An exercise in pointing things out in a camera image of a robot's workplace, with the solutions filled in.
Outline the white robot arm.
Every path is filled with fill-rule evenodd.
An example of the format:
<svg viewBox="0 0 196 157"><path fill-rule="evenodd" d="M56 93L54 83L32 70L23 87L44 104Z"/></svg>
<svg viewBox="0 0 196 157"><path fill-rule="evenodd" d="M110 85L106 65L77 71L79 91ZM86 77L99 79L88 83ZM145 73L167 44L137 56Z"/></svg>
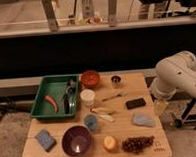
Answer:
<svg viewBox="0 0 196 157"><path fill-rule="evenodd" d="M182 51L160 60L155 66L156 77L149 87L159 100L170 100L176 89L184 90L196 99L196 57L190 51Z"/></svg>

